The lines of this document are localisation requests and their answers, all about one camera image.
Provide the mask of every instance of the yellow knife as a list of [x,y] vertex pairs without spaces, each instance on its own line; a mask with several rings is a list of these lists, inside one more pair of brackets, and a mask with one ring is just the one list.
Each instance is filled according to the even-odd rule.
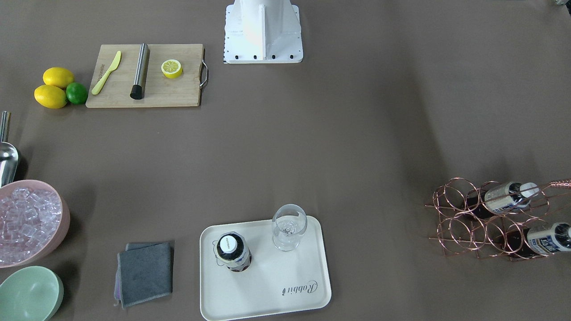
[[92,94],[94,95],[99,94],[101,88],[103,88],[103,85],[105,85],[105,81],[107,81],[107,77],[109,77],[112,71],[114,71],[115,69],[117,69],[117,67],[119,67],[120,61],[121,61],[121,51],[117,51],[117,53],[115,54],[115,58],[113,58],[113,62],[111,62],[111,65],[109,66],[109,69],[105,71],[103,77],[101,77],[101,79],[95,84],[95,87],[93,87],[93,89],[91,90]]

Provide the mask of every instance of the cutting board handle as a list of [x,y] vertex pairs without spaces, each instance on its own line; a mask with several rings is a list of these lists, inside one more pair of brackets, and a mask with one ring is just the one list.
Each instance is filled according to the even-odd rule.
[[206,76],[204,77],[203,82],[200,83],[200,89],[206,87],[206,85],[208,84],[208,66],[206,66],[206,63],[204,62],[204,59],[202,59],[202,67],[204,67],[204,69],[206,69]]

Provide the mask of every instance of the pink bowl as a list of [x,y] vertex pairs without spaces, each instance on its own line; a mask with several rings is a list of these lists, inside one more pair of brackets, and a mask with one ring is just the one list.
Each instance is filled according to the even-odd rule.
[[0,268],[11,267],[11,266],[20,266],[20,265],[28,264],[28,263],[31,263],[33,261],[36,261],[36,260],[48,255],[56,247],[58,247],[60,243],[62,243],[63,239],[66,237],[67,230],[70,227],[70,210],[67,207],[65,200],[63,200],[61,195],[53,187],[51,187],[47,183],[41,182],[39,180],[33,180],[33,179],[18,180],[16,182],[4,185],[3,187],[0,188],[0,199],[11,195],[12,192],[16,188],[19,188],[19,187],[28,187],[28,188],[32,188],[33,190],[40,190],[41,189],[41,190],[48,190],[48,191],[55,192],[57,194],[59,200],[62,202],[62,219],[59,222],[59,225],[58,225],[57,229],[55,230],[55,233],[53,234],[51,239],[39,251],[37,251],[36,253],[30,255],[30,257],[28,257],[28,258],[26,258],[26,259],[24,259],[18,263],[12,263],[12,264],[0,263]]

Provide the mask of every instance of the bottle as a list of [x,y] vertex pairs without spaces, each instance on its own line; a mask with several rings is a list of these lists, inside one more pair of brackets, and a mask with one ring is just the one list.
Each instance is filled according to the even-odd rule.
[[519,231],[507,233],[507,251],[513,251],[521,246],[517,252],[510,254],[513,258],[534,258],[540,255],[555,254],[557,252],[571,251],[571,226],[568,223],[559,222],[553,224],[548,230],[539,228],[524,229],[523,235],[527,243],[521,240]]
[[214,253],[232,272],[242,272],[252,262],[252,254],[246,240],[236,232],[223,234],[215,245]]
[[[489,191],[480,191],[480,199],[483,203],[478,205],[472,213],[479,219],[490,217],[510,211],[514,208],[526,208],[531,202],[530,197],[540,190],[534,183],[509,182],[492,188]],[[468,208],[478,203],[478,197],[474,196],[466,200]]]

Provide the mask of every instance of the green lime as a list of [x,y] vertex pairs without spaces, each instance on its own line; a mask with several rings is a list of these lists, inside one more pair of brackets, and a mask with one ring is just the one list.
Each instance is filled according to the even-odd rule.
[[69,100],[74,105],[80,105],[85,103],[87,100],[87,89],[85,86],[78,83],[72,82],[67,85],[66,88],[67,100]]

